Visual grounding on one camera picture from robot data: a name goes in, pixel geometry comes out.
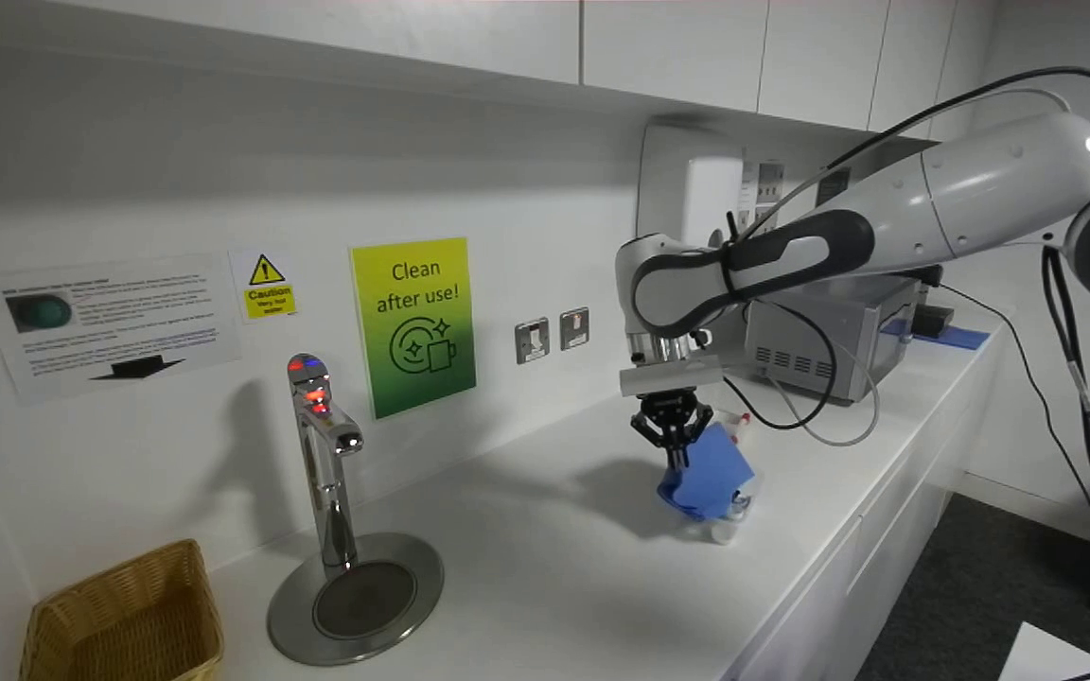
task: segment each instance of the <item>white cabinet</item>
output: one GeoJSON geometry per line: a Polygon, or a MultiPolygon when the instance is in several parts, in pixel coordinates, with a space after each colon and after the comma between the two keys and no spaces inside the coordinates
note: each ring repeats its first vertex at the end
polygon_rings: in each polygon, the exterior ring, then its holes
{"type": "Polygon", "coordinates": [[[840,628],[836,628],[836,638],[830,642],[830,663],[824,663],[821,681],[858,678],[858,665],[875,649],[945,504],[951,504],[951,489],[924,480],[907,497],[907,504],[898,509],[893,525],[885,528],[878,549],[866,555],[866,564],[845,589],[840,628]]]}
{"type": "Polygon", "coordinates": [[[585,0],[584,83],[757,108],[769,0],[585,0]]]}
{"type": "Polygon", "coordinates": [[[938,100],[959,0],[893,0],[882,36],[870,127],[889,127],[938,100]]]}
{"type": "MultiPolygon", "coordinates": [[[[952,100],[989,77],[989,48],[995,33],[995,0],[959,0],[945,64],[938,72],[938,100],[952,100]]],[[[969,124],[969,108],[945,108],[932,122],[936,140],[952,140],[969,124]]]]}
{"type": "Polygon", "coordinates": [[[580,83],[580,0],[51,0],[185,28],[580,83]]]}
{"type": "Polygon", "coordinates": [[[866,127],[889,0],[773,0],[760,115],[866,127]]]}
{"type": "Polygon", "coordinates": [[[773,628],[760,649],[726,678],[734,681],[813,681],[836,663],[836,638],[845,625],[845,585],[858,564],[858,542],[834,549],[830,564],[808,580],[786,618],[773,628]]]}

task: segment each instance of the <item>electrical outlet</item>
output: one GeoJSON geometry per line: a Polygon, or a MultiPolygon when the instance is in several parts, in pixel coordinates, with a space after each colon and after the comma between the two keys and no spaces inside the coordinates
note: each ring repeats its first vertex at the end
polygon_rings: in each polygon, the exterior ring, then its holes
{"type": "Polygon", "coordinates": [[[538,364],[549,356],[549,319],[514,327],[514,364],[538,364]]]}
{"type": "Polygon", "coordinates": [[[564,310],[555,319],[555,347],[569,352],[569,347],[580,347],[585,340],[591,340],[591,310],[585,306],[564,310]]]}
{"type": "Polygon", "coordinates": [[[782,189],[782,165],[779,161],[760,161],[757,165],[757,203],[754,203],[754,221],[773,212],[779,203],[782,189]]]}

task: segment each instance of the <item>faucet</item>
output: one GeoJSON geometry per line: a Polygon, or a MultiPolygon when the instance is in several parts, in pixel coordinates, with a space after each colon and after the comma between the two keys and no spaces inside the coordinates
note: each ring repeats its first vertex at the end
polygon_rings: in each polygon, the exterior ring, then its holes
{"type": "Polygon", "coordinates": [[[353,416],[334,403],[330,372],[319,356],[289,358],[289,392],[294,412],[294,432],[301,443],[319,555],[324,571],[348,571],[358,559],[343,453],[362,449],[362,435],[353,416]]]}
{"type": "Polygon", "coordinates": [[[362,446],[358,425],[334,403],[319,356],[289,358],[289,398],[301,443],[319,555],[271,595],[268,638],[301,665],[353,665],[396,647],[443,595],[440,554],[410,533],[353,528],[343,459],[362,446]]]}

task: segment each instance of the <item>white robotic arm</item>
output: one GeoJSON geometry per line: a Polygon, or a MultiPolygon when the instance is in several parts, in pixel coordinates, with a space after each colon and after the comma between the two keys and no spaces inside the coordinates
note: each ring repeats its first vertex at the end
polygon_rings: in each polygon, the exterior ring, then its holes
{"type": "Polygon", "coordinates": [[[686,338],[719,306],[824,276],[938,263],[1049,228],[1090,202],[1090,122],[989,127],[907,155],[818,212],[719,250],[641,240],[622,250],[628,333],[686,338]]]}
{"type": "Polygon", "coordinates": [[[723,380],[723,356],[689,352],[734,301],[830,276],[913,271],[1067,221],[1067,261],[1090,286],[1090,122],[1049,115],[907,155],[808,214],[726,245],[691,250],[661,236],[618,255],[641,435],[680,459],[709,407],[691,385],[723,380]]]}

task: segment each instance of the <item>blue object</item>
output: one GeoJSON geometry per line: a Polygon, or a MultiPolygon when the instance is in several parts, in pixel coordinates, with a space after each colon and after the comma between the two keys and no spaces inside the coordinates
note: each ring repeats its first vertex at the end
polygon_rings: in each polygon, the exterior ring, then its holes
{"type": "Polygon", "coordinates": [[[951,345],[951,347],[976,352],[976,347],[982,347],[989,333],[945,327],[936,340],[951,345]]]}
{"type": "Polygon", "coordinates": [[[709,523],[730,518],[739,489],[754,475],[726,427],[710,425],[689,443],[689,467],[657,485],[657,497],[680,514],[709,523]]]}

